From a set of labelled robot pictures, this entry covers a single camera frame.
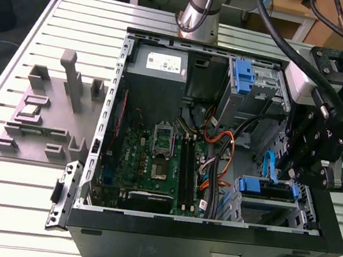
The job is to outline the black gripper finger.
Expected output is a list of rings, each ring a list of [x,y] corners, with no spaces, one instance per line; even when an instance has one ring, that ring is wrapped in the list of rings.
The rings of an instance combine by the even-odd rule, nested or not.
[[[333,188],[333,169],[329,166],[323,166],[320,161],[311,166],[295,166],[293,170],[293,178],[299,184],[322,191],[330,191]]]
[[[319,134],[318,122],[321,118],[320,112],[312,106],[292,105],[286,124],[287,146],[281,158],[280,169],[312,169],[316,164],[312,152],[319,142],[319,137],[315,138],[315,135]]]

